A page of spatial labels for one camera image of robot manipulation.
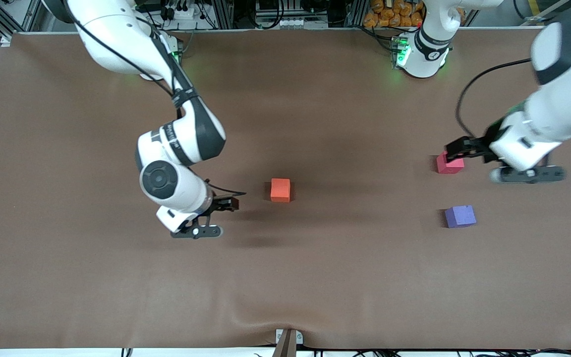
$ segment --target table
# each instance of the table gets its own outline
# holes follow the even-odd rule
[[[303,332],[313,348],[571,348],[566,181],[496,185],[494,165],[433,171],[462,135],[462,87],[525,58],[537,30],[461,30],[430,79],[347,30],[197,34],[183,66],[228,141],[194,169],[245,190],[218,239],[171,239],[138,185],[136,138],[174,119],[75,35],[0,49],[0,348],[218,347]],[[535,89],[529,65],[482,78],[477,132]],[[290,204],[265,199],[287,177]],[[473,205],[478,224],[443,227]]]

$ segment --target black cable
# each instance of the black cable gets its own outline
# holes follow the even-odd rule
[[[158,26],[162,27],[162,26],[163,26],[163,25],[157,23],[157,22],[154,20],[154,17],[151,15],[149,9],[147,9],[147,5],[142,4],[142,8],[145,9],[145,11],[147,12],[147,14],[149,15],[149,19],[151,20],[151,22],[152,22],[152,24],[153,24],[154,26],[156,26],[156,27],[158,27]]]
[[[363,27],[363,26],[361,26],[361,25],[349,25],[348,27],[354,27],[354,28],[356,28],[356,29],[360,29],[360,30],[362,30],[363,32],[365,32],[365,34],[368,34],[368,35],[371,36],[371,37],[374,37],[374,36],[375,36],[376,38],[379,38],[379,39],[388,39],[388,40],[391,40],[391,39],[392,39],[391,36],[382,36],[382,35],[377,35],[377,34],[375,34],[373,27],[372,27],[372,30],[371,30],[371,31],[370,31],[370,30],[367,30],[367,27]],[[408,33],[410,33],[410,34],[419,31],[419,29],[408,30],[408,29],[401,29],[401,28],[399,28],[399,27],[387,27],[387,29],[398,30],[398,31],[402,31],[402,32],[408,32]]]
[[[503,356],[499,351],[494,351],[494,353],[497,353],[498,355]],[[547,348],[545,350],[536,350],[532,353],[528,353],[528,352],[522,352],[522,353],[518,353],[516,351],[512,351],[512,352],[508,352],[508,355],[510,355],[511,357],[532,357],[534,355],[537,355],[539,353],[561,353],[563,355],[571,355],[571,351],[570,350],[560,350],[557,348]],[[475,355],[474,357],[495,357],[494,355]]]
[[[158,83],[158,81],[156,81],[156,79],[154,79],[151,74],[147,73],[144,69],[140,68],[140,66],[136,65],[135,63],[133,63],[132,61],[130,61],[129,59],[127,59],[125,56],[119,54],[118,52],[116,52],[116,50],[114,50],[113,48],[107,46],[106,43],[104,43],[103,41],[100,41],[100,39],[98,39],[96,36],[94,36],[91,32],[89,32],[88,29],[86,29],[82,23],[77,20],[74,15],[72,14],[72,11],[70,10],[70,6],[68,6],[65,3],[65,9],[67,11],[67,13],[70,15],[70,18],[72,18],[72,21],[81,29],[83,30],[83,32],[85,32],[89,37],[91,37],[94,41],[96,41],[99,45],[101,45],[102,47],[104,47],[105,49],[107,49],[109,52],[113,53],[114,55],[118,56],[118,58],[122,59],[123,61],[125,61],[126,63],[128,63],[129,65],[131,65],[131,67],[136,68],[136,70],[140,71],[140,73],[144,74],[147,78],[151,79],[154,83],[156,83],[156,85],[160,88],[162,88],[168,95],[170,95],[170,97],[173,97],[173,93],[166,88],[165,86],[163,86],[162,84]]]
[[[206,182],[206,185],[211,186],[211,187],[214,188],[215,190],[220,190],[220,191],[232,193],[232,194],[233,194],[233,197],[244,196],[245,194],[247,194],[247,192],[235,191],[235,190],[229,190],[229,189],[223,189],[223,188],[221,188],[221,187],[217,187],[217,186],[213,185],[213,184],[211,183],[211,180],[209,180],[208,178],[207,178],[206,180],[204,180],[204,182]]]
[[[246,3],[246,14],[247,14],[247,18],[250,21],[250,23],[252,23],[252,25],[256,28],[256,29],[261,29],[261,30],[270,30],[274,27],[276,27],[277,25],[279,25],[279,23],[281,23],[281,20],[283,20],[284,15],[286,14],[286,5],[284,4],[284,0],[279,0],[279,4],[281,5],[281,14],[279,14],[279,7],[277,7],[277,17],[275,18],[275,22],[272,23],[272,25],[268,26],[268,27],[263,27],[262,25],[258,24],[254,18],[252,18],[252,14],[256,14],[256,10],[251,11],[251,5],[254,4],[255,0],[248,0],[248,2]]]
[[[522,63],[528,63],[530,62],[530,59],[519,59],[519,61],[512,61],[512,62],[508,62],[508,63],[502,63],[500,65],[496,65],[494,67],[488,68],[487,70],[483,71],[482,73],[476,75],[473,79],[471,79],[470,82],[468,82],[468,84],[464,87],[464,89],[462,90],[462,93],[460,93],[459,98],[457,100],[457,106],[455,108],[455,119],[457,120],[458,125],[460,126],[460,128],[462,128],[462,130],[464,130],[466,132],[466,134],[470,137],[470,138],[475,138],[475,135],[473,134],[473,131],[471,131],[471,129],[469,129],[466,124],[464,124],[464,122],[462,121],[462,116],[460,115],[460,111],[462,109],[462,101],[464,100],[464,96],[466,95],[467,91],[469,88],[471,88],[471,85],[473,85],[473,83],[475,83],[475,81],[477,79],[480,79],[482,76],[484,76],[485,74],[488,74],[490,72],[492,72],[493,70],[498,70],[499,68],[505,68],[505,67],[510,67],[512,65],[517,65],[517,64],[522,64]]]
[[[213,28],[213,30],[216,30],[217,27],[215,26],[215,22],[213,20],[211,20],[211,17],[208,15],[208,12],[206,11],[206,8],[204,7],[203,0],[197,0],[195,2],[195,4],[197,5],[197,7],[199,7],[202,14],[204,14],[204,19],[206,19],[206,22],[208,22],[208,24]]]
[[[522,20],[525,20],[525,16],[519,11],[519,6],[517,6],[517,0],[513,0],[514,11],[517,13],[517,16]]]
[[[376,41],[378,41],[378,45],[380,45],[380,47],[385,48],[385,50],[389,52],[394,52],[394,49],[385,45],[385,43],[383,43],[383,40],[378,38],[378,35],[376,35],[376,31],[374,31],[373,27],[371,28],[371,32],[374,34],[374,38],[376,39]]]

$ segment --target wire bundle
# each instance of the wire bundle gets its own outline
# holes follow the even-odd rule
[[[382,40],[385,41],[391,41],[392,37],[390,36],[382,36],[379,34],[376,34],[376,32],[374,31],[374,28],[371,28],[370,30],[367,30],[365,27],[361,26],[361,25],[349,25],[348,27],[355,27],[356,29],[360,29],[363,32],[365,32],[365,34],[368,34],[369,36],[371,36],[372,38],[375,38],[376,41],[378,41],[378,45],[380,45],[382,48],[385,48],[385,50],[389,51],[389,52],[395,52],[394,49],[392,49],[391,47],[388,47],[387,45],[385,45],[385,43],[383,43]],[[402,31],[402,32],[409,32],[409,33],[413,33],[418,31],[418,29],[414,29],[414,30],[408,30],[408,29],[401,29],[399,27],[389,27],[389,29],[393,29],[393,30],[398,30],[398,31]]]
[[[262,25],[258,24],[255,20],[254,20],[254,14],[257,13],[256,9],[254,8],[256,0],[248,0],[247,2],[247,17],[248,20],[250,21],[250,23],[252,23],[252,25],[256,28],[256,29],[262,29],[262,30],[270,30],[274,27],[276,27],[277,25],[279,25],[279,23],[281,23],[281,20],[283,20],[284,18],[284,14],[286,14],[286,5],[284,4],[284,0],[279,0],[279,4],[281,5],[281,13],[279,14],[279,7],[277,6],[277,18],[275,18],[275,22],[272,23],[272,25],[268,26],[268,27],[263,27]]]

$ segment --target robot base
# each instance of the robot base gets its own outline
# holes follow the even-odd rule
[[[398,54],[394,57],[395,67],[403,69],[408,75],[416,78],[428,78],[438,72],[438,70],[446,62],[446,56],[449,54],[449,49],[443,54],[433,52],[432,55],[435,59],[428,60],[424,55],[416,49],[415,36],[417,32],[409,32],[400,36],[397,40],[399,43],[397,48]]]

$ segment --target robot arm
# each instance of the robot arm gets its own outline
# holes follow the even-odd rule
[[[55,8],[55,0],[43,1],[53,13],[59,12],[51,9]],[[175,61],[177,43],[173,41],[177,40],[154,29],[134,11],[134,0],[61,0],[61,5],[73,18],[96,63],[113,72],[163,79],[171,88],[176,119],[141,135],[135,154],[141,189],[161,206],[157,212],[160,221],[177,234],[189,228],[191,222],[194,226],[203,213],[209,214],[213,205],[217,205],[216,210],[224,210],[208,185],[188,169],[218,156],[226,136],[217,117]]]
[[[447,145],[447,160],[483,156],[486,162],[500,160],[524,172],[571,138],[571,9],[537,35],[531,52],[539,89],[492,124],[484,137]]]
[[[417,32],[407,35],[406,55],[398,66],[414,77],[434,75],[444,65],[449,44],[461,24],[458,7],[486,9],[503,0],[424,0],[426,16]]]

